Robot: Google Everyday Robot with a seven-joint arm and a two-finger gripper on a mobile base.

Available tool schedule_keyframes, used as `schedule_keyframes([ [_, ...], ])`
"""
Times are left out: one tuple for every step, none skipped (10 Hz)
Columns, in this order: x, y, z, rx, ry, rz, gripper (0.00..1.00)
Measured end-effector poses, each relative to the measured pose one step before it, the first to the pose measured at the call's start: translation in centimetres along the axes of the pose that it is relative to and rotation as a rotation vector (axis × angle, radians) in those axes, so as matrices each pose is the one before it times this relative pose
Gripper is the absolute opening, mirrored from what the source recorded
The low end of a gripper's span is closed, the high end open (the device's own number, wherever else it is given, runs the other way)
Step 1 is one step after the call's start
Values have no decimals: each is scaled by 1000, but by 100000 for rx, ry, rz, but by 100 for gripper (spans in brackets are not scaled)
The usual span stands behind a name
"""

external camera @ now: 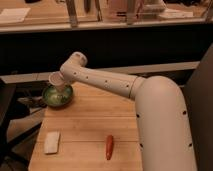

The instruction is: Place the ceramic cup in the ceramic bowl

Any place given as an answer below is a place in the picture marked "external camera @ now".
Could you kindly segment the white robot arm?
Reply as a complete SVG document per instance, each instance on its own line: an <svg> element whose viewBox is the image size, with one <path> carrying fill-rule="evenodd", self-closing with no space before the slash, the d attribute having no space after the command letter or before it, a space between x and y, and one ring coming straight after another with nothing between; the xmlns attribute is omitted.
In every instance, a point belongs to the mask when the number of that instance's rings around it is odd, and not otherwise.
<svg viewBox="0 0 213 171"><path fill-rule="evenodd" d="M60 67L78 81L135 101L143 171L197 171L187 107L179 86L163 76L143 78L89 69L73 53Z"/></svg>

